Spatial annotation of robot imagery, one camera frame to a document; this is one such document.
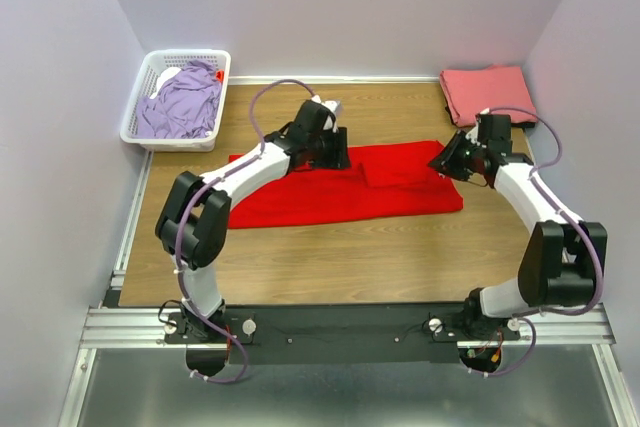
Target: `wooden table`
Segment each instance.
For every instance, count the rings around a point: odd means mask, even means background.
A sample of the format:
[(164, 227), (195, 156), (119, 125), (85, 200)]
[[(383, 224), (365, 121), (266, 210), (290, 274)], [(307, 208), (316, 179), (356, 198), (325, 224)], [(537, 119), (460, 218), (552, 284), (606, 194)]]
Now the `wooden table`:
[[(260, 86), (229, 87), (213, 152), (155, 154), (135, 233), (121, 306), (156, 306), (179, 298), (169, 256), (154, 236), (175, 177), (202, 173), (229, 154), (253, 148), (247, 106)], [(315, 86), (323, 99), (340, 99), (341, 125), (350, 145), (437, 139), (451, 126), (438, 84)], [(303, 89), (281, 86), (264, 96), (257, 119), (271, 132), (293, 119)], [(514, 150), (528, 152), (514, 129)], [(456, 183), (461, 212), (394, 217), (306, 227), (231, 230), (217, 259), (220, 290), (228, 303), (330, 303), (463, 300), (475, 287), (516, 275), (528, 233), (495, 191)]]

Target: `cable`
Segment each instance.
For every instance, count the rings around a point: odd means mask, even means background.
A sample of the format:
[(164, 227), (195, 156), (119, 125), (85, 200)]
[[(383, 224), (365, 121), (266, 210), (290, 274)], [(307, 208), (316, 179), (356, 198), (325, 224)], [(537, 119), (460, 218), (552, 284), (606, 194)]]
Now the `cable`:
[(526, 317), (516, 317), (518, 320), (521, 320), (523, 322), (525, 322), (526, 324), (529, 325), (529, 328), (531, 329), (531, 344), (529, 345), (529, 348), (527, 349), (527, 351), (524, 353), (524, 355), (522, 357), (520, 357), (520, 359), (510, 365), (509, 367), (505, 368), (504, 370), (498, 370), (496, 372), (480, 372), (479, 370), (472, 370), (472, 372), (477, 372), (478, 374), (481, 374), (485, 377), (502, 377), (503, 375), (507, 375), (510, 374), (511, 372), (513, 372), (514, 370), (516, 370), (517, 368), (521, 367), (522, 364), (524, 364), (529, 357), (531, 357), (531, 354), (533, 353), (533, 349), (536, 346), (536, 342), (538, 340), (538, 333), (536, 332), (536, 327), (535, 325), (533, 325), (533, 322), (531, 322), (529, 319), (527, 319)]
[(494, 112), (502, 112), (502, 111), (522, 112), (525, 114), (532, 115), (533, 117), (538, 119), (540, 123), (542, 123), (547, 129), (549, 129), (549, 132), (551, 132), (551, 135), (555, 139), (556, 144), (558, 146), (558, 153), (556, 154), (556, 157), (553, 160), (550, 160), (548, 162), (544, 162), (540, 165), (533, 166), (533, 168), (531, 169), (531, 172), (529, 173), (529, 180), (531, 181), (535, 189), (540, 193), (540, 195), (547, 201), (547, 203), (551, 207), (553, 207), (553, 209), (555, 209), (558, 215), (560, 215), (560, 217), (562, 217), (562, 219), (565, 220), (569, 225), (571, 225), (571, 227), (576, 231), (576, 233), (584, 243), (587, 249), (587, 252), (589, 253), (589, 256), (591, 257), (591, 262), (593, 263), (594, 273), (596, 277), (596, 281), (595, 281), (596, 285), (595, 285), (593, 297), (591, 298), (589, 303), (587, 303), (587, 305), (585, 305), (584, 307), (581, 307), (575, 310), (556, 309), (554, 307), (547, 307), (545, 309), (541, 308), (540, 311), (542, 312), (544, 310), (546, 312), (552, 312), (554, 314), (569, 315), (569, 316), (578, 316), (578, 315), (586, 314), (591, 309), (593, 309), (596, 305), (598, 305), (598, 302), (600, 302), (600, 298), (602, 297), (602, 291), (604, 289), (604, 286), (603, 286), (604, 279), (602, 276), (602, 264), (600, 263), (600, 258), (598, 257), (598, 253), (596, 252), (596, 248), (594, 247), (593, 242), (591, 242), (591, 239), (589, 238), (589, 235), (585, 232), (585, 230), (580, 226), (578, 222), (576, 222), (573, 218), (571, 218), (571, 216), (567, 214), (564, 211), (564, 209), (560, 207), (560, 205), (558, 205), (558, 203), (553, 199), (552, 196), (550, 196), (547, 193), (547, 191), (538, 182), (538, 179), (534, 176), (534, 174), (536, 174), (539, 170), (547, 167), (551, 167), (552, 165), (556, 165), (560, 161), (563, 153), (562, 142), (560, 141), (560, 137), (558, 136), (558, 133), (555, 131), (555, 129), (551, 127), (551, 125), (547, 121), (542, 119), (535, 112), (531, 112), (527, 109), (522, 109), (520, 107), (496, 107), (493, 109), (489, 109), (489, 113), (491, 114)]
[[(285, 83), (292, 83), (292, 84), (300, 85), (300, 86), (304, 87), (305, 89), (307, 89), (307, 91), (309, 92), (309, 94), (311, 94), (312, 97), (315, 95), (315, 93), (313, 92), (311, 87), (309, 87), (304, 82), (300, 82), (299, 80), (295, 80), (295, 79), (278, 80), (276, 82), (273, 82), (273, 83), (265, 86), (260, 91), (258, 91), (258, 93), (256, 95), (254, 95), (254, 97), (251, 99), (251, 102), (249, 104), (249, 121), (251, 122), (251, 125), (253, 126), (253, 130), (255, 130), (256, 134), (258, 134), (258, 138), (260, 139), (260, 153), (257, 154), (257, 155), (254, 155), (250, 159), (247, 159), (245, 162), (242, 162), (241, 164), (237, 165), (236, 167), (233, 167), (233, 168), (229, 169), (227, 172), (225, 172), (224, 177), (228, 177), (230, 175), (233, 175), (236, 172), (239, 172), (240, 170), (244, 169), (245, 167), (251, 165), (256, 160), (258, 160), (262, 156), (262, 154), (264, 153), (264, 149), (265, 149), (265, 146), (266, 146), (265, 140), (264, 140), (264, 134), (262, 133), (262, 130), (260, 130), (260, 126), (258, 125), (258, 122), (256, 121), (256, 118), (255, 118), (255, 115), (254, 115), (256, 102), (258, 101), (258, 99), (263, 94), (265, 94), (266, 92), (268, 92), (269, 90), (271, 90), (275, 86), (280, 85), (280, 84), (285, 84)], [(240, 343), (240, 341), (237, 338), (235, 338), (233, 335), (231, 335), (230, 332), (226, 331), (225, 329), (222, 329), (222, 328), (218, 327), (216, 324), (211, 322), (204, 314), (202, 314), (202, 312), (200, 312), (200, 309), (198, 309), (198, 306), (189, 297), (189, 292), (187, 291), (187, 288), (186, 288), (186, 285), (185, 285), (185, 282), (184, 282), (184, 272), (185, 272), (187, 267), (182, 262), (182, 240), (184, 238), (184, 229), (185, 229), (185, 226), (187, 225), (187, 220), (189, 219), (189, 215), (191, 214), (191, 211), (196, 206), (198, 201), (202, 198), (202, 196), (206, 192), (208, 192), (211, 187), (213, 187), (216, 184), (218, 184), (219, 182), (221, 182), (222, 179), (223, 179), (223, 177), (216, 177), (212, 181), (210, 181), (207, 184), (203, 185), (200, 188), (200, 190), (198, 190), (194, 194), (194, 196), (189, 200), (189, 202), (187, 203), (186, 208), (184, 209), (184, 213), (182, 214), (182, 218), (180, 219), (180, 223), (178, 224), (178, 233), (176, 235), (176, 246), (175, 246), (175, 258), (176, 258), (176, 268), (177, 268), (177, 274), (178, 274), (178, 285), (180, 286), (180, 291), (182, 292), (183, 303), (185, 303), (187, 305), (187, 307), (189, 307), (189, 310), (191, 310), (191, 312), (193, 312), (193, 314), (198, 319), (200, 319), (207, 327), (213, 329), (214, 331), (216, 331), (217, 333), (223, 335), (225, 338), (227, 338), (229, 341), (231, 341), (238, 348), (240, 353), (242, 354), (242, 358), (243, 358), (242, 369), (240, 370), (240, 372), (235, 377), (217, 379), (217, 378), (213, 378), (213, 377), (208, 377), (206, 375), (202, 375), (197, 371), (192, 371), (191, 372), (191, 374), (193, 376), (198, 377), (198, 378), (204, 380), (205, 382), (209, 382), (209, 383), (213, 383), (213, 384), (230, 384), (230, 383), (237, 382), (238, 380), (240, 380), (242, 378), (242, 376), (244, 375), (244, 373), (246, 372), (247, 368), (249, 367), (249, 355), (247, 354), (247, 351), (244, 348), (244, 346)]]

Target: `white plastic laundry basket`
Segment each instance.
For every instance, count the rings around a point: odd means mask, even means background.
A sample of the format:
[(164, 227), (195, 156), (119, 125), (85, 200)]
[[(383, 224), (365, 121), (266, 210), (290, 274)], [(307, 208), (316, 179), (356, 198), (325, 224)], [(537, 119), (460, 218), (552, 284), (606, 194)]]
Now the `white plastic laundry basket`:
[[(190, 60), (204, 60), (212, 64), (217, 70), (224, 70), (224, 80), (220, 92), (220, 103), (216, 113), (213, 131), (208, 137), (201, 139), (139, 139), (138, 120), (136, 118), (136, 106), (142, 97), (148, 97), (155, 91), (156, 80), (160, 74), (168, 67), (183, 67)], [(120, 128), (120, 137), (129, 144), (140, 144), (147, 150), (162, 152), (177, 151), (199, 151), (207, 152), (213, 150), (216, 137), (220, 130), (222, 111), (224, 109), (224, 99), (227, 94), (229, 83), (229, 67), (231, 66), (231, 56), (224, 50), (210, 49), (169, 49), (155, 50), (147, 54), (142, 62), (142, 67), (138, 72), (136, 83), (133, 86), (127, 111)]]

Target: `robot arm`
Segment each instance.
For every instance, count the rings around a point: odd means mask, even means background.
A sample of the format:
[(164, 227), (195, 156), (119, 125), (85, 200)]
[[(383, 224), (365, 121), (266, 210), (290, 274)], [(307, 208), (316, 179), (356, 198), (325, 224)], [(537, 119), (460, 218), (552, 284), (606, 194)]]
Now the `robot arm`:
[(472, 291), (465, 303), (467, 330), (481, 319), (504, 319), (543, 306), (587, 304), (596, 291), (595, 266), (572, 224), (584, 230), (604, 265), (607, 234), (584, 222), (547, 187), (524, 154), (512, 153), (508, 115), (481, 114), (469, 132), (458, 131), (430, 166), (456, 180), (483, 175), (513, 206), (531, 233), (518, 276)]
[(156, 225), (164, 250), (174, 256), (180, 219), (190, 199), (204, 185), (220, 179), (204, 195), (199, 217), (189, 216), (182, 239), (182, 261), (187, 264), (184, 284), (191, 300), (205, 317), (223, 305), (217, 288), (214, 260), (226, 239), (229, 215), (244, 198), (265, 184), (284, 177), (297, 167), (344, 169), (349, 167), (347, 131), (338, 127), (339, 102), (305, 101), (293, 122), (267, 135), (264, 143), (230, 164), (196, 176), (180, 174)]

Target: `folded pink cloth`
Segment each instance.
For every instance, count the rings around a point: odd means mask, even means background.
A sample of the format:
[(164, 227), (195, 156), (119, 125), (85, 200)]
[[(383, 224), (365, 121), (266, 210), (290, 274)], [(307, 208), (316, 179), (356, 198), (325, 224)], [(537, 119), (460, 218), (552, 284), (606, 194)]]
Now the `folded pink cloth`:
[[(493, 65), (484, 70), (443, 70), (440, 85), (447, 98), (451, 119), (458, 127), (474, 125), (476, 114), (492, 107), (520, 107), (536, 112), (518, 66)], [(511, 122), (536, 122), (521, 112), (509, 114)]]

